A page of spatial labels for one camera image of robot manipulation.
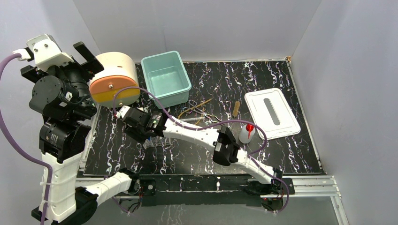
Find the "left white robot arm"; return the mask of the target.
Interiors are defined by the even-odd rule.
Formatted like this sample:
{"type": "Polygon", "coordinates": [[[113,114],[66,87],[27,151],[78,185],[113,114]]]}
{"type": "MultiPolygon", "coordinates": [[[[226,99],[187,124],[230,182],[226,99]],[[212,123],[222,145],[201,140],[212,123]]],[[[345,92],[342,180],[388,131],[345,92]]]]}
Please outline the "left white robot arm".
{"type": "Polygon", "coordinates": [[[107,199],[125,192],[140,190],[138,175],[121,169],[99,183],[77,187],[76,178],[91,130],[83,121],[97,113],[88,82],[104,68],[84,43],[74,48],[85,58],[78,63],[62,52],[50,38],[33,38],[27,52],[35,66],[21,70],[34,83],[29,106],[43,116],[39,132],[42,161],[50,165],[43,174],[43,200],[32,211],[35,218],[44,216],[53,225],[81,225],[87,222],[107,199]]]}

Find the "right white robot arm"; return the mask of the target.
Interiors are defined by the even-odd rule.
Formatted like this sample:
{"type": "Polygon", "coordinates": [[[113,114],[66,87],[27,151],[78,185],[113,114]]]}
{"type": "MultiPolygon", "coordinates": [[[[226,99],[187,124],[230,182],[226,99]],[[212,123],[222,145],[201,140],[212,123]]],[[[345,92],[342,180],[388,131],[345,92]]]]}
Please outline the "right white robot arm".
{"type": "Polygon", "coordinates": [[[264,184],[270,194],[283,188],[282,172],[251,157],[237,143],[227,126],[204,128],[183,122],[165,112],[146,113],[137,108],[123,106],[115,116],[126,124],[125,132],[137,142],[149,137],[175,138],[200,145],[213,151],[213,161],[222,166],[234,166],[264,184]]]}

